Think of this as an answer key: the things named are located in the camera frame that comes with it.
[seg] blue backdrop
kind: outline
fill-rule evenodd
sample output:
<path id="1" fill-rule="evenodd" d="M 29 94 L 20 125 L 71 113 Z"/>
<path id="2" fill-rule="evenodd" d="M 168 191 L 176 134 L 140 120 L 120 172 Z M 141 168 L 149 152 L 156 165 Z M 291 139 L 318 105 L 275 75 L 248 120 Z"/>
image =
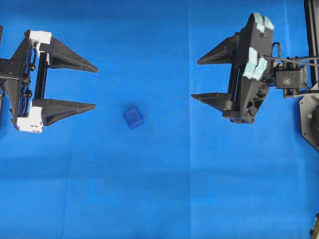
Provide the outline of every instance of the blue backdrop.
<path id="1" fill-rule="evenodd" d="M 48 99 L 97 109 L 43 134 L 15 131 L 4 102 L 0 238 L 308 238 L 319 161 L 298 100 L 271 89 L 253 125 L 233 125 L 190 98 L 227 90 L 229 65 L 196 60 L 253 12 L 284 56 L 308 55 L 302 0 L 2 0 L 0 57 L 44 30 L 100 71 L 49 70 Z M 133 106 L 146 122 L 130 130 Z"/>

